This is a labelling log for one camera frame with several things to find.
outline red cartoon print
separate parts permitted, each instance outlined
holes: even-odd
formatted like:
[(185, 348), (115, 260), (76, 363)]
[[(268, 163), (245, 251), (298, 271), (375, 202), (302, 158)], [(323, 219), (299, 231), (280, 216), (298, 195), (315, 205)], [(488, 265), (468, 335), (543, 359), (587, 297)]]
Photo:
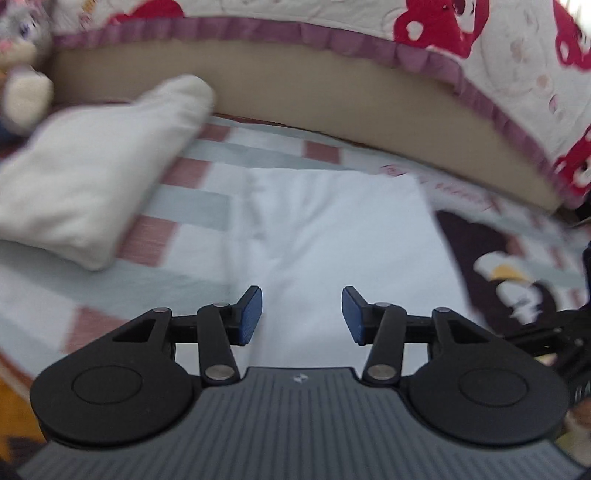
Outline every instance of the red cartoon print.
[(489, 16), (489, 0), (407, 0), (394, 22), (394, 40), (438, 47), (467, 58)]
[(107, 25), (121, 25), (130, 20), (184, 17), (181, 6), (174, 0), (148, 0), (130, 14), (118, 13), (108, 20)]
[(583, 70), (591, 69), (591, 37), (576, 24), (574, 18), (554, 0), (554, 19), (556, 35), (556, 54), (562, 65), (575, 65)]
[(584, 196), (591, 185), (591, 126), (570, 151), (554, 163), (554, 171), (568, 182), (573, 193)]

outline plush bunny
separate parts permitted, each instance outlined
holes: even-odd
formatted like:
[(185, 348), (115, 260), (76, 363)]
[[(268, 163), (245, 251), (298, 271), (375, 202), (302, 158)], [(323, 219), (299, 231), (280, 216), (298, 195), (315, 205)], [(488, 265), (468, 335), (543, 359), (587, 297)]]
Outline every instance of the plush bunny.
[(45, 117), (53, 84), (34, 68), (51, 46), (50, 17), (42, 0), (8, 0), (0, 16), (0, 145), (26, 137)]

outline white towel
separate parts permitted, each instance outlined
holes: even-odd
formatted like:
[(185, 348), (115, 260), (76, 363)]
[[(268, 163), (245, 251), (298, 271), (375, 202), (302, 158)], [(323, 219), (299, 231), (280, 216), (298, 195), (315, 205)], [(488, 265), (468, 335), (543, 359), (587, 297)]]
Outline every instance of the white towel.
[(0, 166), (0, 238), (106, 267), (164, 169), (213, 108), (198, 77), (168, 80), (130, 105), (48, 118)]
[[(247, 366), (354, 367), (370, 346), (353, 342), (340, 305), (353, 285), (370, 302), (430, 316), (447, 306), (468, 312), (460, 277), (413, 177), (354, 171), (254, 169), (233, 226), (232, 273), (238, 291), (263, 290)], [(407, 345), (403, 374), (425, 363)]]

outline ribbed gray surface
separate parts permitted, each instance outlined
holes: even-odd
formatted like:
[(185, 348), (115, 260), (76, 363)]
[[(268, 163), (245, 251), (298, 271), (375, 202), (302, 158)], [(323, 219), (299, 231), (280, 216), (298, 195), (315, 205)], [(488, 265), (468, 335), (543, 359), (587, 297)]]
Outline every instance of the ribbed gray surface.
[(574, 480), (583, 472), (550, 442), (501, 452), (438, 437), (395, 391), (363, 387), (348, 369), (251, 368), (237, 385), (206, 390), (196, 406), (141, 445), (84, 452), (51, 443), (19, 473), (26, 480)]

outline purple ruffle trim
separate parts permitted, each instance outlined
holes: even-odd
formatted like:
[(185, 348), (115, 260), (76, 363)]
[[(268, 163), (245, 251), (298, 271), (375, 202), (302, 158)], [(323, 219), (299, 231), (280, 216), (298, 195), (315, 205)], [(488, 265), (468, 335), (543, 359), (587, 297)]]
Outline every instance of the purple ruffle trim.
[(56, 37), (60, 49), (96, 48), (146, 40), (251, 40), (300, 44), (319, 50), (331, 50), (348, 57), (373, 60), (388, 67), (400, 67), (454, 85), (455, 94), (475, 112), (490, 119), (554, 186), (571, 208), (584, 198), (575, 195), (565, 181), (554, 174), (552, 162), (524, 129), (510, 119), (487, 96), (464, 77), (461, 66), (440, 53), (421, 50), (384, 38), (349, 30), (321, 27), (302, 22), (262, 20), (241, 17), (190, 17), (132, 20), (99, 30)]

